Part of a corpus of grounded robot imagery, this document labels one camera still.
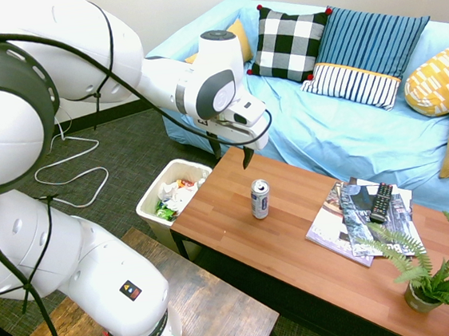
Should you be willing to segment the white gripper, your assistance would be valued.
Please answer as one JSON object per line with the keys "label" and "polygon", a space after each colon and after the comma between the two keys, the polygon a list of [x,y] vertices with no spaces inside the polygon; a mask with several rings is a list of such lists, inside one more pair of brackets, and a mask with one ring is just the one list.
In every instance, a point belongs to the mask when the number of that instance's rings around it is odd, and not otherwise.
{"label": "white gripper", "polygon": [[209,132],[209,142],[217,160],[221,159],[219,140],[227,145],[243,146],[243,169],[248,168],[254,156],[254,150],[265,148],[269,140],[268,132],[265,131],[268,127],[268,118],[265,115],[262,115],[251,127],[232,121],[220,122],[216,118],[203,121],[203,127],[206,132]]}

